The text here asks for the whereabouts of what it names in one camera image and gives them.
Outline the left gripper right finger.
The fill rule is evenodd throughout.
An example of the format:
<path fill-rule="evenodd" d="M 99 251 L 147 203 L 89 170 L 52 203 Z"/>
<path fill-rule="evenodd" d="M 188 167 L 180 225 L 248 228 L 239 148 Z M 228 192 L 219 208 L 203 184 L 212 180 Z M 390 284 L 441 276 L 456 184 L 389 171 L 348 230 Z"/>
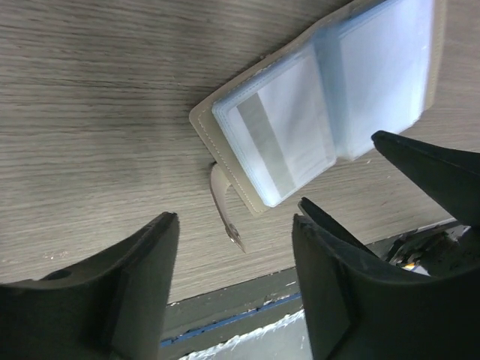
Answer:
<path fill-rule="evenodd" d="M 477 359 L 479 269 L 428 277 L 295 215 L 292 246 L 315 359 Z"/>

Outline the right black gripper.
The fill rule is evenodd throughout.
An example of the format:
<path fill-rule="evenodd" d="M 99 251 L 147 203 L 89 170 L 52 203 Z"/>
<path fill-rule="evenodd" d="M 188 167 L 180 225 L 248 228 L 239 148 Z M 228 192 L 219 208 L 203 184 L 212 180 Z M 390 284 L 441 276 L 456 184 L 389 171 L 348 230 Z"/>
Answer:
<path fill-rule="evenodd" d="M 386 262 L 410 271 L 422 268 L 435 278 L 479 267 L 479 154 L 443 148 L 379 130 L 375 149 L 457 221 L 417 230 L 395 239 L 382 254 Z M 313 246 L 342 259 L 375 254 L 333 217 L 306 197 L 298 207 L 319 230 Z"/>

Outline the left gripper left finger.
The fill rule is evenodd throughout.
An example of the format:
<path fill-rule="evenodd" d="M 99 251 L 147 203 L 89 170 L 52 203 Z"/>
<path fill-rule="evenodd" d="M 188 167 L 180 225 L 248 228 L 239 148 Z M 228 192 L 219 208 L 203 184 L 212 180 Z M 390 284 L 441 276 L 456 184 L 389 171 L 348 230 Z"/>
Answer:
<path fill-rule="evenodd" d="M 179 243 L 164 212 L 38 280 L 1 286 L 3 359 L 156 359 Z"/>

